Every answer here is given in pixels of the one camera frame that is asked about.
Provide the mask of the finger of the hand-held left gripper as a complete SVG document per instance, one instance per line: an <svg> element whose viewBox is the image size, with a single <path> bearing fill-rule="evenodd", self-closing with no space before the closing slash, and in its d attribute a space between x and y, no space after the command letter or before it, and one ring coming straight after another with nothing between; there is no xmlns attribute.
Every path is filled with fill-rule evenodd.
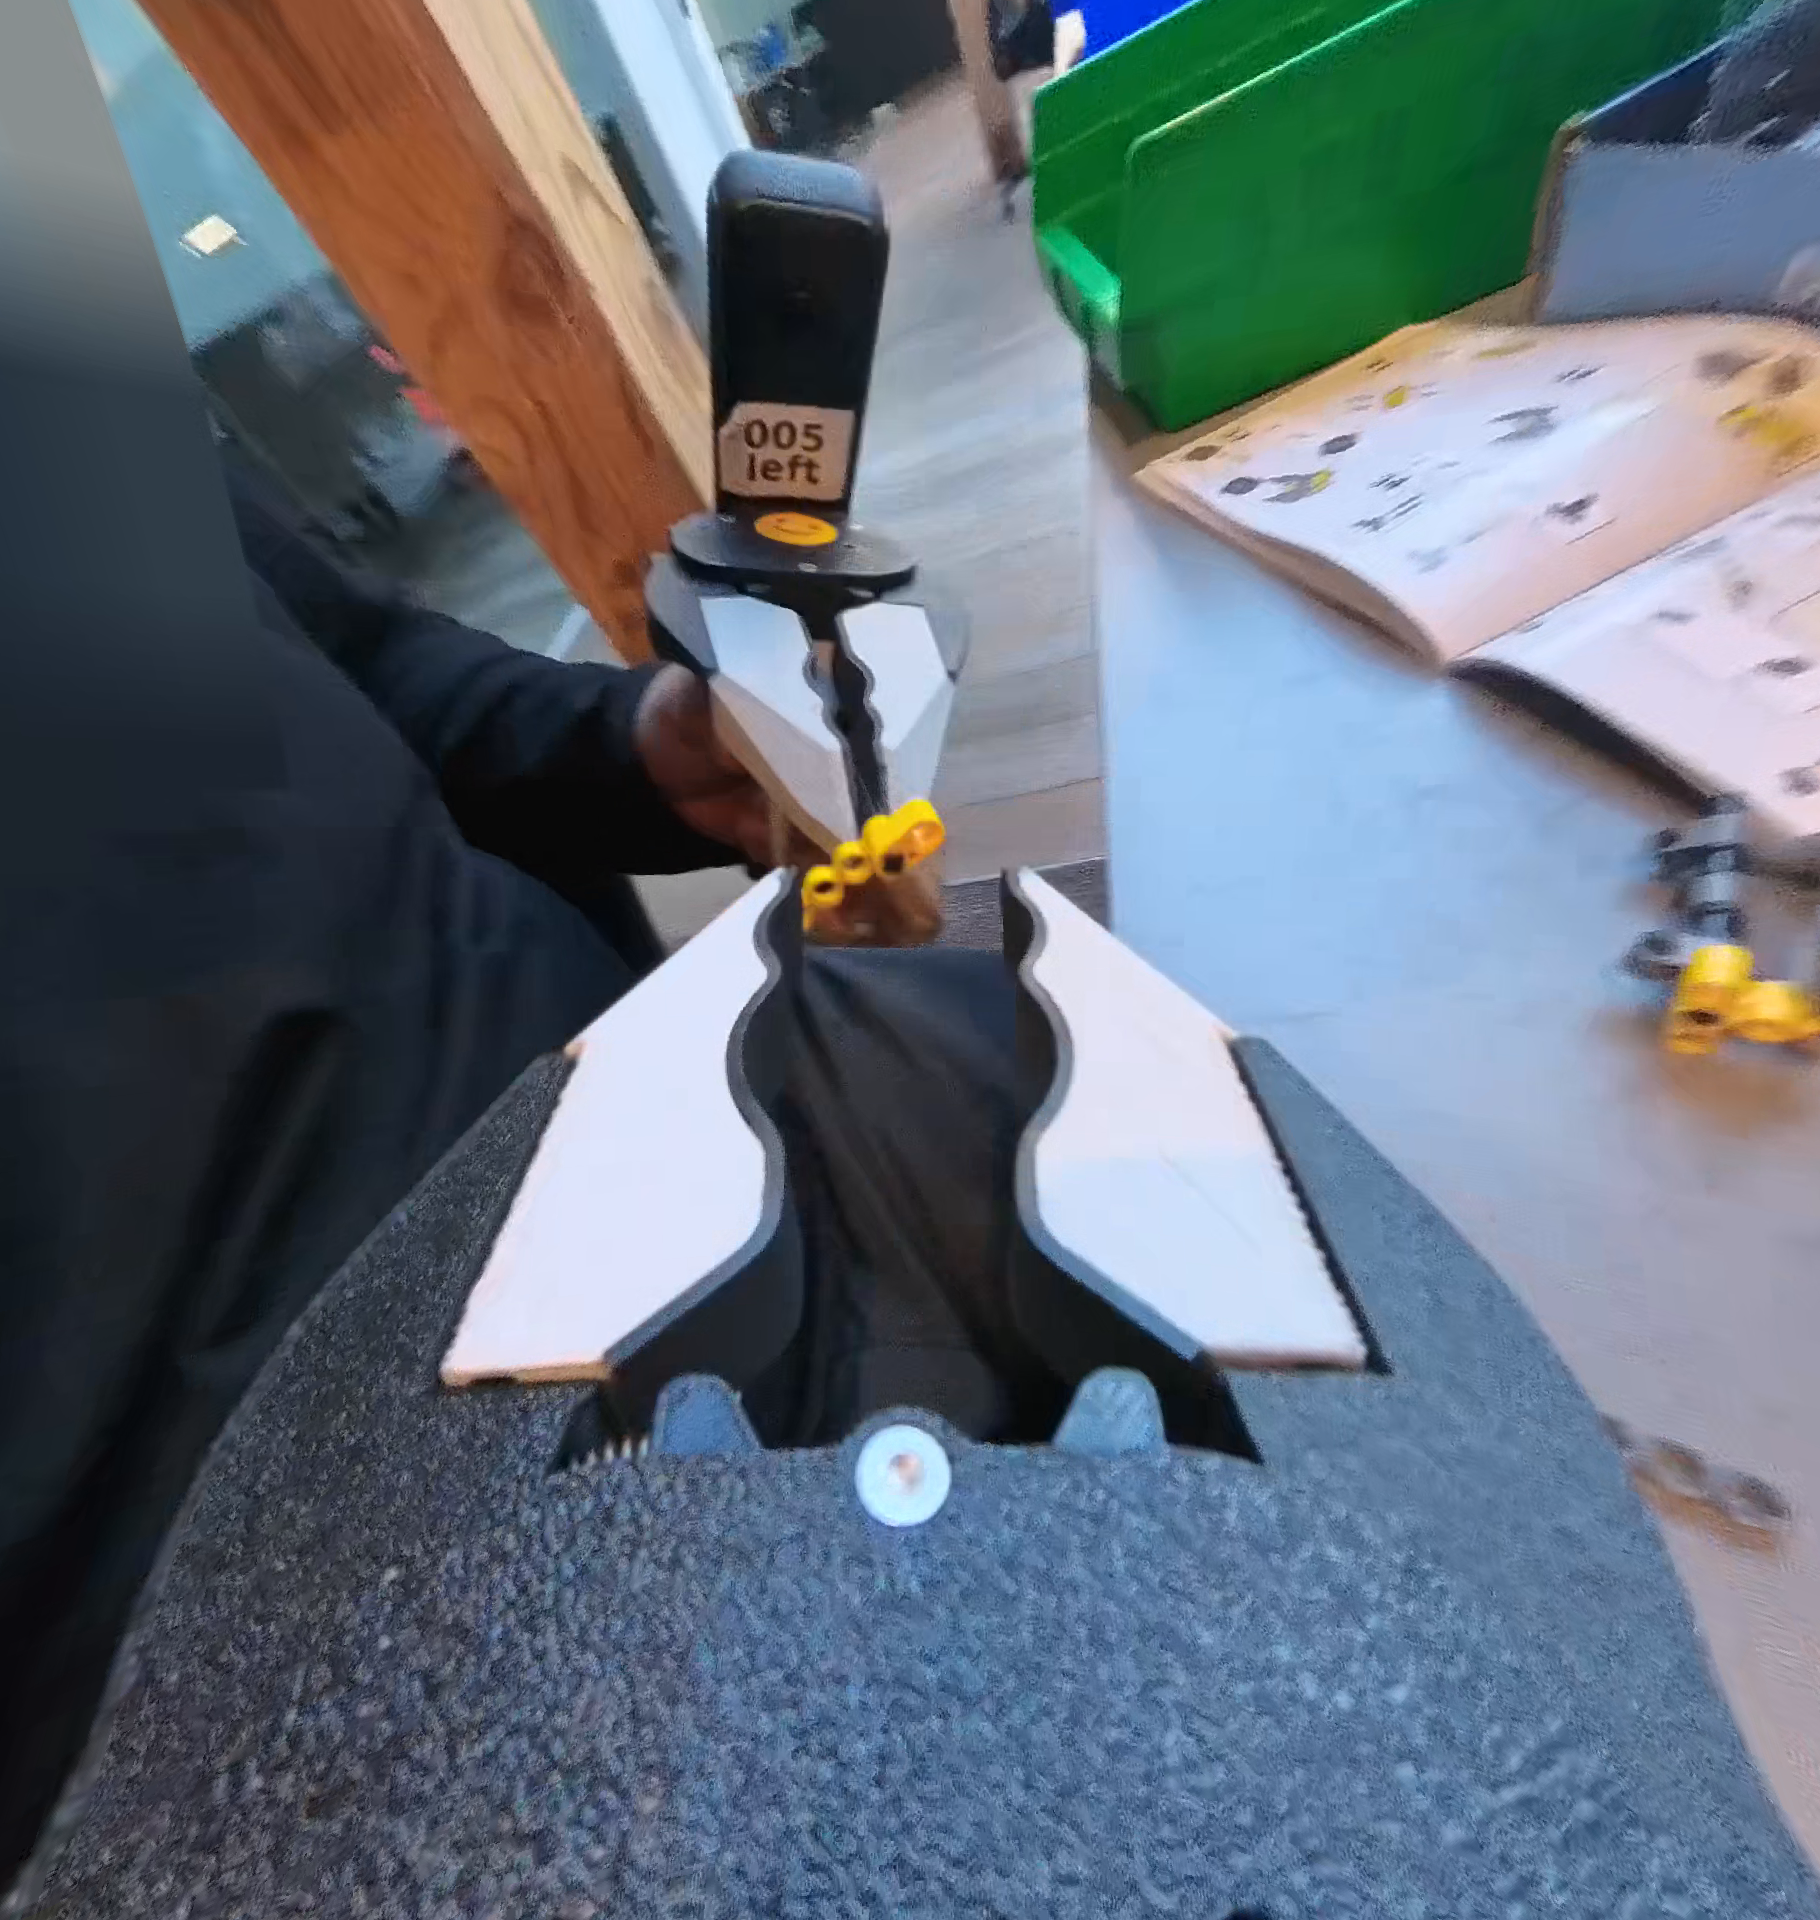
<svg viewBox="0 0 1820 1920"><path fill-rule="evenodd" d="M777 813L786 842L834 853L855 840L850 716L804 616L748 594L699 588L689 651L724 744Z"/></svg>
<svg viewBox="0 0 1820 1920"><path fill-rule="evenodd" d="M921 599L872 599L838 613L838 720L860 821L933 797L961 646Z"/></svg>

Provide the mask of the yellow perforated brick beam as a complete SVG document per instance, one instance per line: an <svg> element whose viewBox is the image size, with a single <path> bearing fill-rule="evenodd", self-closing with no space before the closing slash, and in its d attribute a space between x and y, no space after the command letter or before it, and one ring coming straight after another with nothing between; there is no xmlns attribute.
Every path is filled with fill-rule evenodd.
<svg viewBox="0 0 1820 1920"><path fill-rule="evenodd" d="M930 798L908 798L871 815L858 829L800 874L800 922L805 928L877 907L945 846L945 821Z"/></svg>

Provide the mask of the grey and yellow brick assembly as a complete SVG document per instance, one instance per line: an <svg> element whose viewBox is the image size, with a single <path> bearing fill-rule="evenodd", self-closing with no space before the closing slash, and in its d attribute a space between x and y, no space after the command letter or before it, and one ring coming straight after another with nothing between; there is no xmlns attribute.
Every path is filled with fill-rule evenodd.
<svg viewBox="0 0 1820 1920"><path fill-rule="evenodd" d="M1690 1058L1722 1043L1820 1052L1820 903L1802 978L1759 970L1749 884L1762 874L1753 809L1717 792L1682 827L1645 844L1645 882L1664 919L1622 955L1622 970L1664 991L1663 1043Z"/></svg>

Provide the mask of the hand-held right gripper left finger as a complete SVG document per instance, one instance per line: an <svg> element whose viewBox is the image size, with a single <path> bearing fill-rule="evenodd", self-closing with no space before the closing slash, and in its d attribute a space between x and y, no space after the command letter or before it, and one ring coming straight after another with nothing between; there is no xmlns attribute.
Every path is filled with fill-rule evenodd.
<svg viewBox="0 0 1820 1920"><path fill-rule="evenodd" d="M566 1079L443 1352L443 1388L756 1389L800 1331L777 1096L800 969L774 872L566 1046Z"/></svg>

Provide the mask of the person's black clothing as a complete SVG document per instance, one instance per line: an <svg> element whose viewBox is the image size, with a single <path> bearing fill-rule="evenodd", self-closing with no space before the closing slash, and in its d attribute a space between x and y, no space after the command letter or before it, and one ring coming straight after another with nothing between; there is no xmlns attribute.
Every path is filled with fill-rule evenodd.
<svg viewBox="0 0 1820 1920"><path fill-rule="evenodd" d="M0 3L0 1900L291 1322L664 955L458 827L258 599L55 3Z"/></svg>

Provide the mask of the person's left hand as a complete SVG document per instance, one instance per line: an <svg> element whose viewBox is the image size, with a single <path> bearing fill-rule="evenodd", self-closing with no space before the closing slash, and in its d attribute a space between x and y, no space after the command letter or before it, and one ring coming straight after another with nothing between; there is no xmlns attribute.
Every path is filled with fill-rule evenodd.
<svg viewBox="0 0 1820 1920"><path fill-rule="evenodd" d="M831 851L795 827L715 725L709 685L682 664L651 670L634 725L658 797L689 827L743 857L752 874L828 868ZM809 905L804 933L825 948L930 948L945 927L938 870L846 887L833 905Z"/></svg>

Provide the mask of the open instruction booklet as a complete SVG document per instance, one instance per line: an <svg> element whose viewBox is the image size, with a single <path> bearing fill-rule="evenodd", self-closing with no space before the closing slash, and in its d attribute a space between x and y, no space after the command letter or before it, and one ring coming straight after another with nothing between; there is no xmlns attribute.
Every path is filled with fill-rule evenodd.
<svg viewBox="0 0 1820 1920"><path fill-rule="evenodd" d="M1820 329L1405 326L1136 482L1820 870Z"/></svg>

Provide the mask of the green plastic bin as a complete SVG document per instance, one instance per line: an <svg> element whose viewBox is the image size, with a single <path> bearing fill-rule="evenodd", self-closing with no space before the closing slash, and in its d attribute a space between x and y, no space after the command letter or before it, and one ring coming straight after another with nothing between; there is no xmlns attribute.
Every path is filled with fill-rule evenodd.
<svg viewBox="0 0 1820 1920"><path fill-rule="evenodd" d="M1176 430L1527 272L1553 139L1706 1L1202 1L1046 81L1033 233L1090 364Z"/></svg>

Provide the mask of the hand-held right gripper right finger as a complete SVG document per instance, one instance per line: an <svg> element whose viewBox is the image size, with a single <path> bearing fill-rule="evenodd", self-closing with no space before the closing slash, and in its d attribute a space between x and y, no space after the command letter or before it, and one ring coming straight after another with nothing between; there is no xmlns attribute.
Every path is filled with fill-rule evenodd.
<svg viewBox="0 0 1820 1920"><path fill-rule="evenodd" d="M1035 1103L1014 1203L1025 1335L1078 1376L1130 1328L1217 1370L1357 1373L1367 1332L1235 1055L1235 1034L1040 872L1002 878Z"/></svg>

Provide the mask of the person's left forearm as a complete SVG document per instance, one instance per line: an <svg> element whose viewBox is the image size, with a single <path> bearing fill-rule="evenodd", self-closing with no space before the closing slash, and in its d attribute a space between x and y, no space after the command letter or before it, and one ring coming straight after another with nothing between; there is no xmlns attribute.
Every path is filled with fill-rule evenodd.
<svg viewBox="0 0 1820 1920"><path fill-rule="evenodd" d="M658 667L563 662L435 611L337 559L244 455L218 458L261 603L403 737L471 844L550 881L709 859L640 744Z"/></svg>

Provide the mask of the grey cardboard box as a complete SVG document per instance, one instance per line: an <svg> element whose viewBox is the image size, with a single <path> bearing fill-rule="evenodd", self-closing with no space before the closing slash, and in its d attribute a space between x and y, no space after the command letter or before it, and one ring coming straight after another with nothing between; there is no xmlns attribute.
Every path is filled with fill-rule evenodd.
<svg viewBox="0 0 1820 1920"><path fill-rule="evenodd" d="M1529 256L1536 323L1820 326L1820 151L1699 142L1722 55L1716 41L1558 132Z"/></svg>

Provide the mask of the blue plastic bin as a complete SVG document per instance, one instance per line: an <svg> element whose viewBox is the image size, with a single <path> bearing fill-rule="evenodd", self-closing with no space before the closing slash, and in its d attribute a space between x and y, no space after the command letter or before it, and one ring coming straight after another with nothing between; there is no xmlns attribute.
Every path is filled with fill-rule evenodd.
<svg viewBox="0 0 1820 1920"><path fill-rule="evenodd" d="M1060 75L1182 6L1186 1L1050 1L1052 71Z"/></svg>

